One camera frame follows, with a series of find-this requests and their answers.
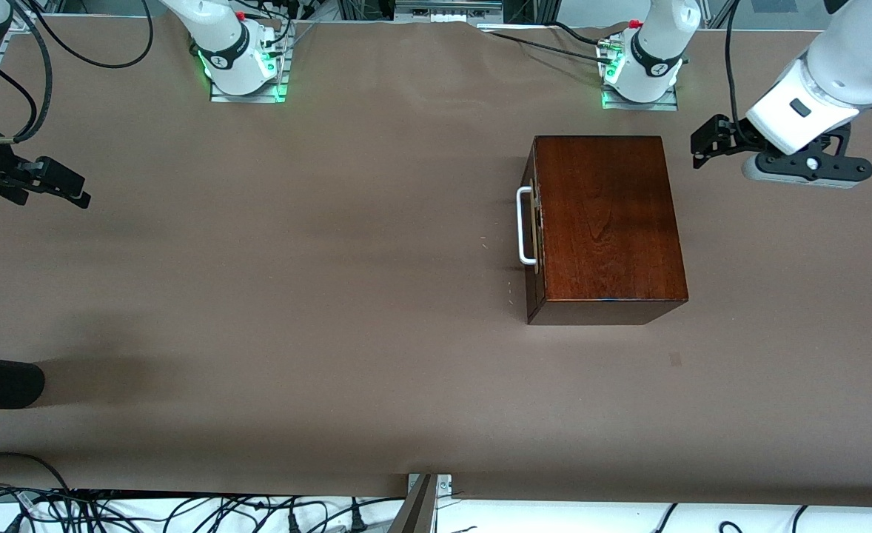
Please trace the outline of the wooden drawer with white handle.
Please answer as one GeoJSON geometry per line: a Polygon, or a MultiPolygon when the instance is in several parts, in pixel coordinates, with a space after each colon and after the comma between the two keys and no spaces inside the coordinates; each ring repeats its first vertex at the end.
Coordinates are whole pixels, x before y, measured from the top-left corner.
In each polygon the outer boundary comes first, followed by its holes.
{"type": "Polygon", "coordinates": [[[529,307],[544,300],[543,249],[540,215],[540,195],[537,185],[537,156],[531,146],[526,168],[517,190],[518,229],[520,230],[520,258],[526,273],[526,294],[529,307]]]}

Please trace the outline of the dark wooden drawer cabinet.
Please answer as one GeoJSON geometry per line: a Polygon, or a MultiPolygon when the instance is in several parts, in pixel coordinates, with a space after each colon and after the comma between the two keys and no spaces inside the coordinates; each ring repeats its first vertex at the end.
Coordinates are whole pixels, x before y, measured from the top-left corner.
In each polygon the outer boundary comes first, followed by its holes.
{"type": "Polygon", "coordinates": [[[643,325],[689,300],[663,140],[535,136],[544,300],[530,325],[643,325]]]}

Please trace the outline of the brown table cover sheet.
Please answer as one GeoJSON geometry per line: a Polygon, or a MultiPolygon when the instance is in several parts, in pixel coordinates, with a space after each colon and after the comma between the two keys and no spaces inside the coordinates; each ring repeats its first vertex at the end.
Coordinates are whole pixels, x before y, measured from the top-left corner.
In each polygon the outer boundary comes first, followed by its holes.
{"type": "Polygon", "coordinates": [[[0,358],[51,380],[0,409],[0,452],[76,488],[872,505],[872,179],[694,170],[721,33],[676,112],[625,113],[466,24],[319,24],[285,102],[213,104],[179,21],[155,31],[128,70],[51,50],[17,152],[92,202],[0,199],[0,358]],[[526,323],[514,193],[545,134],[662,138],[687,304],[526,323]]]}

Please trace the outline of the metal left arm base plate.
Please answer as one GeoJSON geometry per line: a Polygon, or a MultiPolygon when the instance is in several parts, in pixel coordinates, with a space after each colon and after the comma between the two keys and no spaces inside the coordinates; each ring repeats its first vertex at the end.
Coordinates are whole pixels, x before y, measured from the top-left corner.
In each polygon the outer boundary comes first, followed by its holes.
{"type": "Polygon", "coordinates": [[[631,110],[652,112],[675,112],[677,111],[676,87],[669,87],[662,98],[652,102],[635,102],[623,98],[615,87],[602,84],[601,105],[606,110],[631,110]]]}

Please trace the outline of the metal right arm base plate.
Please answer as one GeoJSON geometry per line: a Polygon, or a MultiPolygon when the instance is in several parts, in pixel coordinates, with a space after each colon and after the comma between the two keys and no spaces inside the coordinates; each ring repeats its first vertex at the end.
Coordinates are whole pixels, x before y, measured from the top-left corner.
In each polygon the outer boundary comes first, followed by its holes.
{"type": "Polygon", "coordinates": [[[249,48],[231,70],[217,70],[204,61],[210,80],[210,101],[280,104],[285,102],[297,27],[287,21],[280,30],[256,20],[244,20],[249,48]]]}

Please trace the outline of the aluminium frame structure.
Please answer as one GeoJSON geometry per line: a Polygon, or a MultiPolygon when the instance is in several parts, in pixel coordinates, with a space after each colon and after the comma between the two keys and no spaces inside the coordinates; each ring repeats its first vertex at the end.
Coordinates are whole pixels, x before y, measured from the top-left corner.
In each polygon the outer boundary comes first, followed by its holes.
{"type": "Polygon", "coordinates": [[[393,19],[395,0],[332,0],[338,8],[339,18],[344,21],[399,21],[399,23],[436,23],[436,21],[465,21],[471,26],[478,24],[536,24],[552,21],[557,17],[561,0],[503,0],[503,16],[500,18],[476,18],[464,16],[432,16],[413,19],[393,19]]]}

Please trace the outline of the grey metal rail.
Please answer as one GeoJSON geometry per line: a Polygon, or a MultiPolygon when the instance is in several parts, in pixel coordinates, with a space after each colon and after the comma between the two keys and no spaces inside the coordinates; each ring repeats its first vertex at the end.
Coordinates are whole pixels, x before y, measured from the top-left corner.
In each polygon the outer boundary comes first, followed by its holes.
{"type": "Polygon", "coordinates": [[[393,19],[413,19],[432,16],[464,16],[500,18],[503,0],[395,0],[393,19]]]}

